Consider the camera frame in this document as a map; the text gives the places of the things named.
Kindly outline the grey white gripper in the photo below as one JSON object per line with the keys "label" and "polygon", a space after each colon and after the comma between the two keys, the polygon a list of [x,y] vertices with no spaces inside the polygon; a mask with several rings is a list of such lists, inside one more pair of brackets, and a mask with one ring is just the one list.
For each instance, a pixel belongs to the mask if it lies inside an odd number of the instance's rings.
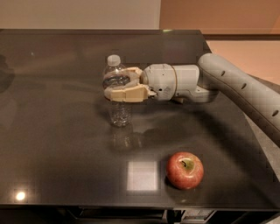
{"label": "grey white gripper", "polygon": [[155,96],[159,101],[169,101],[175,94],[176,74],[172,66],[167,64],[152,64],[144,70],[139,67],[124,69],[131,81],[137,84],[134,87],[107,87],[104,96],[112,102],[137,103]]}

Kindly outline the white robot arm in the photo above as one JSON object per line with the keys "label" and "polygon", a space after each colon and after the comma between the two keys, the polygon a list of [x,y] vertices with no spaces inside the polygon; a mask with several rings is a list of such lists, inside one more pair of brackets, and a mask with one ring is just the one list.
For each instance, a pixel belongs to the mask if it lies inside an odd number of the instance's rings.
{"label": "white robot arm", "polygon": [[280,94],[219,55],[206,53],[195,65],[152,64],[144,70],[122,66],[119,56],[110,55],[102,85],[106,99],[127,103],[150,97],[204,103],[223,93],[280,146]]}

